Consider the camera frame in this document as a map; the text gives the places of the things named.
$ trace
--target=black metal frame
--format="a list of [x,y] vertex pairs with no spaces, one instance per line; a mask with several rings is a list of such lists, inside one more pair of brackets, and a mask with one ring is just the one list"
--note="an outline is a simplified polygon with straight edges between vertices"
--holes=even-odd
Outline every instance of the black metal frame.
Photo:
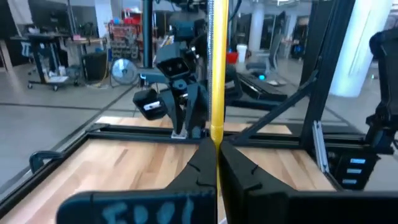
[[[152,1],[144,1],[144,15],[147,13]],[[308,92],[307,86],[299,89],[297,96],[289,98],[286,103],[282,104],[282,108],[276,108],[276,111],[270,112],[267,116],[260,119],[257,124],[254,124],[252,128],[249,128],[241,133],[225,131],[224,138],[231,140],[234,146],[244,147],[260,147],[260,148],[272,148],[272,149],[305,149],[311,156],[313,153],[313,134],[312,124],[315,120],[320,120],[325,102],[328,94],[328,90],[333,78],[334,67],[337,63],[340,47],[343,43],[344,33],[346,29],[342,27],[348,25],[349,15],[354,5],[354,0],[335,0],[333,3],[332,14],[329,22],[330,28],[326,33],[326,39],[324,43],[324,49],[322,57],[328,58],[327,63],[318,62],[318,76],[317,79],[311,84],[312,94],[310,97],[310,103],[308,105],[307,115],[305,117],[303,131],[300,136],[289,135],[289,134],[260,134],[256,133],[263,126],[267,125],[272,119],[283,112],[283,109],[287,109],[292,103],[294,104],[297,98],[302,98],[303,93],[306,95]],[[144,24],[144,38],[151,39],[151,16],[144,18],[146,24]],[[150,67],[151,58],[145,56],[145,65]],[[138,126],[120,126],[111,124],[94,124],[91,128],[87,129],[85,134],[81,135],[78,139],[73,141],[64,151],[59,154],[42,154],[38,152],[32,155],[30,160],[32,170],[34,174],[29,177],[23,184],[18,186],[12,193],[10,193],[4,200],[0,202],[0,218],[5,216],[12,208],[14,208],[25,196],[27,196],[32,190],[34,190],[45,178],[47,178],[58,166],[60,166],[65,160],[67,160],[77,149],[80,148],[89,139],[107,139],[107,140],[122,140],[122,141],[145,141],[145,142],[159,142],[168,144],[199,144],[201,139],[173,139],[171,138],[172,129],[170,128],[149,128],[149,127],[138,127]],[[205,136],[209,136],[209,130],[205,130]],[[334,152],[336,154],[350,154],[350,155],[364,155],[374,156],[376,152],[371,150],[371,147],[367,145],[363,140],[363,134],[351,135],[351,136],[339,136],[339,135],[325,135],[325,146],[328,152]],[[48,163],[44,164],[43,160],[46,158],[53,158]],[[330,182],[337,188],[340,189],[339,183],[330,174],[326,173],[325,176]]]

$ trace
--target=wooden platform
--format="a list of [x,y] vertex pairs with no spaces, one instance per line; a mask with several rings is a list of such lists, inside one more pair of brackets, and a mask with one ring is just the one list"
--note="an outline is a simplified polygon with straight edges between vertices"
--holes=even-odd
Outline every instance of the wooden platform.
[[[135,126],[171,127],[168,119],[102,117],[98,122]],[[247,124],[226,123],[239,131]],[[281,125],[268,125],[262,133],[284,133]],[[0,223],[55,223],[58,206],[85,190],[159,189],[168,185],[196,151],[195,145],[89,140],[34,189]],[[298,190],[334,190],[305,151],[240,147],[248,158]],[[224,218],[219,200],[219,220]]]

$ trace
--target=gray floor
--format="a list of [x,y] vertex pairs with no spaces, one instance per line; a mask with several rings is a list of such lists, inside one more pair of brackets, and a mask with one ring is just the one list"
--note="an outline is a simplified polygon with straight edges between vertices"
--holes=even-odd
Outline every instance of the gray floor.
[[[35,85],[32,90],[28,90],[27,81],[37,79],[37,75],[27,75],[31,67],[24,65],[15,68],[16,77],[0,73],[0,196],[6,195],[29,175],[28,158],[33,152],[61,149],[67,139],[79,134],[82,128],[101,115],[141,115],[139,112],[134,114],[132,97],[137,91],[135,88],[130,90],[128,86],[108,89],[66,86],[54,92],[48,86]],[[279,73],[288,82],[281,88],[283,92],[291,95],[297,90],[301,69],[301,62],[279,61]],[[370,69],[369,72],[377,73],[377,70]],[[358,98],[328,98],[322,117],[323,124],[347,126],[349,122],[365,133],[368,130],[365,119],[373,113],[379,99],[378,81],[367,78]],[[274,122],[302,123],[307,105],[308,99],[305,98]],[[250,122],[265,113],[228,107],[226,120]],[[391,156],[383,156],[367,189],[397,190],[398,181],[389,175],[396,169],[396,160]]]

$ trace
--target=red container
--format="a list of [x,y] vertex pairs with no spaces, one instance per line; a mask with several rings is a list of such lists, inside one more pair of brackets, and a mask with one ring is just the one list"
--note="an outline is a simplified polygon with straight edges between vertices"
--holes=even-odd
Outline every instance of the red container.
[[226,54],[226,63],[235,64],[238,59],[237,52],[230,52]]

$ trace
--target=yellow pole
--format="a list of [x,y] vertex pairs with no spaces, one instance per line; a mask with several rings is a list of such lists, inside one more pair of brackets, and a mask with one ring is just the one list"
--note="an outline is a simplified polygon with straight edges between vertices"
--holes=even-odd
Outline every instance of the yellow pole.
[[211,126],[210,135],[216,146],[217,155],[217,189],[220,192],[220,171],[218,155],[224,135],[224,85],[226,38],[228,27],[228,0],[214,0],[213,26],[213,77],[211,93]]

